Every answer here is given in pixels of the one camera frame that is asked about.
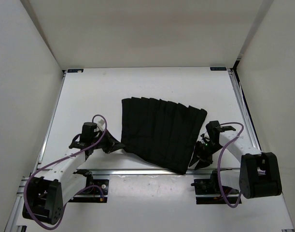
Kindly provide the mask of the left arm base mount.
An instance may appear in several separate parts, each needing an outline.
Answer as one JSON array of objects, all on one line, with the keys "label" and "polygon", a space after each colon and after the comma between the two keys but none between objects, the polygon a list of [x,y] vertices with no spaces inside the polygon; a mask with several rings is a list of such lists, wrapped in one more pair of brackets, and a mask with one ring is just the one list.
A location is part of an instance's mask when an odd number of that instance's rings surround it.
[{"label": "left arm base mount", "polygon": [[73,203],[106,203],[108,199],[109,179],[95,179],[92,172],[79,169],[74,172],[71,182],[69,202]]}]

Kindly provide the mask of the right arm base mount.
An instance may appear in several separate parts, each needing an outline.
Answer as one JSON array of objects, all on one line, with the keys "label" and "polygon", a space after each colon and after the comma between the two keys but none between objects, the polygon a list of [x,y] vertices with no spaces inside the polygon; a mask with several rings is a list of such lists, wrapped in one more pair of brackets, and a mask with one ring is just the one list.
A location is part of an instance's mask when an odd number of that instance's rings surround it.
[{"label": "right arm base mount", "polygon": [[[191,187],[195,190],[196,205],[226,204],[214,171],[211,174],[195,175]],[[239,190],[223,186],[223,192],[229,204],[234,205],[237,200],[241,204],[241,199],[238,198]]]}]

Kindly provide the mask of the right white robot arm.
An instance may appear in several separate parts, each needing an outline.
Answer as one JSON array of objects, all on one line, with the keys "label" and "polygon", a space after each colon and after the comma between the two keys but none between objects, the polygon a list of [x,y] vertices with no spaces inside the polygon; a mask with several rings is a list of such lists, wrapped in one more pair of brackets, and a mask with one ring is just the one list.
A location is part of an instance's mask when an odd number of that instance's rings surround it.
[{"label": "right white robot arm", "polygon": [[[211,174],[210,189],[226,197],[225,189],[237,190],[246,199],[279,196],[282,193],[278,160],[274,153],[253,147],[234,128],[234,122],[211,121],[206,125],[202,140],[196,143],[189,163],[196,170],[212,164],[219,152],[217,168]],[[222,157],[229,151],[240,163],[238,170],[221,167]]]}]

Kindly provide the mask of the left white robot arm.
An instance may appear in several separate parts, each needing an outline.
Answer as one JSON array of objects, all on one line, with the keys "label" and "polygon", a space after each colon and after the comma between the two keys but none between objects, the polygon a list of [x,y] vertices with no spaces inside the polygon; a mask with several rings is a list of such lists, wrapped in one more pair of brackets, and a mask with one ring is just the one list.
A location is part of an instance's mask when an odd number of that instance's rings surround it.
[{"label": "left white robot arm", "polygon": [[101,149],[109,154],[124,148],[107,130],[102,118],[85,122],[81,133],[74,136],[65,155],[39,168],[27,180],[23,198],[22,217],[36,222],[47,230],[59,226],[66,205],[76,195],[96,192],[104,201],[101,186],[96,185],[92,172],[80,166]]}]

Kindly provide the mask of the black skirt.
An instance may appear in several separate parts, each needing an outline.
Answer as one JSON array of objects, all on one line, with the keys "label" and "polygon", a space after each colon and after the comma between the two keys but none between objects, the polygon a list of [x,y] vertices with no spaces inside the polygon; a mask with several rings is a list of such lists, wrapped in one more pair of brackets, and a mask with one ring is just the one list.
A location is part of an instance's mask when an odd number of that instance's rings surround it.
[{"label": "black skirt", "polygon": [[161,99],[123,99],[124,150],[148,163],[185,174],[207,114],[205,109]]}]

